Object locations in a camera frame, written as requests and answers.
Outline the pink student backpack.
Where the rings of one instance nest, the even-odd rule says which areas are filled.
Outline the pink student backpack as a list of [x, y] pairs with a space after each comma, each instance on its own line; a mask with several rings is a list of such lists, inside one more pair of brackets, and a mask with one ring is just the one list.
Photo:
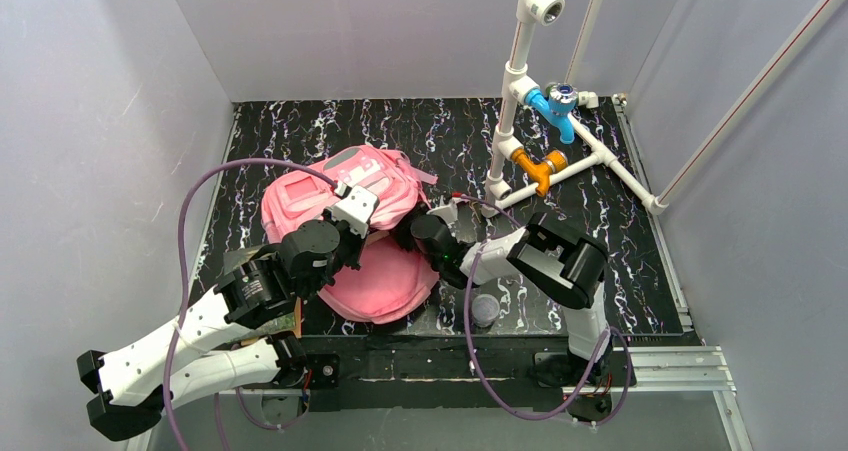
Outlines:
[[377, 236], [365, 245], [359, 269], [342, 268], [334, 285], [320, 291], [321, 299], [350, 321], [385, 324], [405, 317], [429, 297], [439, 276], [424, 256], [403, 249], [390, 234], [401, 229], [403, 219], [428, 211], [424, 187], [436, 183], [436, 176], [415, 168], [400, 150], [348, 147], [308, 172], [289, 171], [266, 188], [261, 221], [270, 242], [281, 242], [339, 202], [325, 177], [377, 197], [369, 222]]

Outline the green gold book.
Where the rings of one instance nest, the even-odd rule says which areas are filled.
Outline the green gold book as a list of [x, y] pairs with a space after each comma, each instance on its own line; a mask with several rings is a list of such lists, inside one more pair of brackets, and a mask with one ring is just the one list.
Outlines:
[[[260, 246], [252, 246], [225, 252], [223, 257], [224, 270], [230, 271], [246, 263], [259, 249]], [[302, 336], [302, 305], [302, 299], [297, 297], [294, 308], [290, 313], [274, 318], [255, 330], [250, 330], [247, 334], [236, 338], [234, 343], [247, 345], [264, 336], [288, 331], [300, 338]]]

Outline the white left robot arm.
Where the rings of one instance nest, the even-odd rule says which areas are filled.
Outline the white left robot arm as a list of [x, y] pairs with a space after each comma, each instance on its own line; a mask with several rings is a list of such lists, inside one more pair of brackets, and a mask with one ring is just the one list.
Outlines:
[[346, 221], [309, 220], [281, 242], [249, 251], [184, 314], [119, 350], [83, 353], [77, 368], [94, 395], [86, 405], [90, 425], [123, 441], [194, 400], [298, 379], [308, 359], [293, 332], [243, 341], [332, 284], [343, 267], [358, 268], [365, 234]]

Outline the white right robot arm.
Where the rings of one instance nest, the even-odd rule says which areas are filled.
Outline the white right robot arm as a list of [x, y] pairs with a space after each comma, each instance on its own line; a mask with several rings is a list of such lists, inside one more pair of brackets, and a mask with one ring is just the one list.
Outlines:
[[536, 212], [526, 225], [485, 243], [458, 240], [434, 214], [406, 217], [391, 235], [456, 288], [523, 276], [563, 308], [571, 355], [596, 363], [607, 353], [603, 281], [608, 247], [550, 213]]

